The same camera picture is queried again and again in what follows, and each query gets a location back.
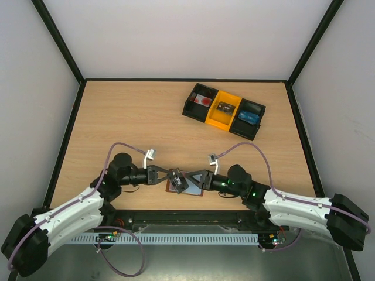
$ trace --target small box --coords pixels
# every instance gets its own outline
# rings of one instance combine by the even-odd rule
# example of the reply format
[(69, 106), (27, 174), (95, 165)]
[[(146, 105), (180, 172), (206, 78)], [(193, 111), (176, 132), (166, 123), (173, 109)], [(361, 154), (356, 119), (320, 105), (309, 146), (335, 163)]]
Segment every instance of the small box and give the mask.
[[(256, 123), (240, 119), (241, 112), (241, 116), (246, 113), (258, 116), (248, 119)], [(185, 102), (182, 115), (253, 141), (264, 112), (264, 105), (197, 83)]]

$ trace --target red object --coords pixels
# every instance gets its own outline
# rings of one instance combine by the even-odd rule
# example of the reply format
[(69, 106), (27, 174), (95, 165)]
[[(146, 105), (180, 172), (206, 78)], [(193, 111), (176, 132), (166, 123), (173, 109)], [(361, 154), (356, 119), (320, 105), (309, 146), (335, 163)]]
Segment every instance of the red object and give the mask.
[(201, 103), (207, 107), (210, 105), (210, 102), (211, 102), (210, 98), (202, 98), (201, 100)]

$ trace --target white connector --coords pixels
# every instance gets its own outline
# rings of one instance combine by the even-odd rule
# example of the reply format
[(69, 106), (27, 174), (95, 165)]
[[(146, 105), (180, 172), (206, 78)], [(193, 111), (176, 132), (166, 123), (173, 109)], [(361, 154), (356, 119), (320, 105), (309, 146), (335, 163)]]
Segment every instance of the white connector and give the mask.
[(210, 166), (215, 166), (214, 175), (216, 176), (220, 170), (219, 158), (217, 157), (216, 154), (212, 153), (209, 155), (209, 163), (210, 163)]
[(145, 157), (143, 159), (143, 169), (147, 168), (147, 160), (153, 161), (153, 159), (155, 158), (155, 155), (156, 155), (155, 149), (151, 148), (147, 150)]

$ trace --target blue object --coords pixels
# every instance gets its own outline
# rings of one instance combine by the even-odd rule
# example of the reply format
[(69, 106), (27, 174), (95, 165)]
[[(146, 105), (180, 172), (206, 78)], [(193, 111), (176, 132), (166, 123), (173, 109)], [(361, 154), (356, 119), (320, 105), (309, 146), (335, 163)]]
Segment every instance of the blue object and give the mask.
[(248, 111), (245, 111), (245, 110), (242, 110), (240, 112), (240, 114), (238, 115), (238, 118), (240, 120), (248, 122), (249, 124), (252, 124), (252, 125), (258, 124), (258, 121), (259, 121), (258, 115), (254, 114), (254, 113), (251, 113), (251, 112), (248, 112)]

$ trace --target white wall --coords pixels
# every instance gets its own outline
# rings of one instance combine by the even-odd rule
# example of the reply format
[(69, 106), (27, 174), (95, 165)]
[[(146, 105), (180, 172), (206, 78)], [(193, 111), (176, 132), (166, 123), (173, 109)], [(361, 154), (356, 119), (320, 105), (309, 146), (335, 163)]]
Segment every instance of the white wall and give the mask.
[[(342, 193), (375, 227), (375, 1), (344, 1), (295, 84), (328, 195)], [(354, 252), (362, 280), (374, 280), (375, 234)]]
[(77, 89), (31, 1), (0, 1), (0, 244), (42, 205)]
[(331, 0), (45, 0), (85, 78), (287, 79)]

